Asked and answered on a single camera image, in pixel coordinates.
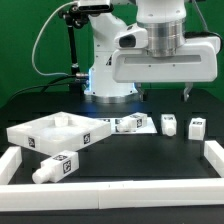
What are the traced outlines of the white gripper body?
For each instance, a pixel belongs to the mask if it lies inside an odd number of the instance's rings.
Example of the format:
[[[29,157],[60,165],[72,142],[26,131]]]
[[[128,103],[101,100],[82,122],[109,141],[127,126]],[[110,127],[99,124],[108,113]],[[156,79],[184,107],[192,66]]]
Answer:
[[[212,82],[217,77],[221,40],[194,37],[176,48],[172,56],[154,57],[147,49],[147,31],[136,24],[119,32],[112,54],[112,76],[121,83]]]

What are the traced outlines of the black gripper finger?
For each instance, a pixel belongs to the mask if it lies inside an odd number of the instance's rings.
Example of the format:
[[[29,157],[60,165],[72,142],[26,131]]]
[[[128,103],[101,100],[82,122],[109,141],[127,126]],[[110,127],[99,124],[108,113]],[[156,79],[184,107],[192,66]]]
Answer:
[[[190,96],[190,92],[193,88],[193,83],[189,82],[189,83],[185,83],[185,88],[183,90],[183,100],[187,101],[189,99]]]
[[[144,101],[144,99],[145,99],[145,90],[142,88],[142,84],[141,83],[136,83],[135,84],[135,88],[138,91],[139,99],[141,101]]]

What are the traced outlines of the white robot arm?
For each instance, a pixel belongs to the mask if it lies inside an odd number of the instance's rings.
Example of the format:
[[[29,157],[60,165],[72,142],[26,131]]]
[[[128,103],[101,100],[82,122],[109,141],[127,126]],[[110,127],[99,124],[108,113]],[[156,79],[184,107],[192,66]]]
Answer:
[[[94,63],[85,97],[120,103],[140,95],[143,83],[184,83],[217,77],[217,36],[185,36],[186,0],[136,0],[136,22],[126,25],[110,13],[90,16]]]

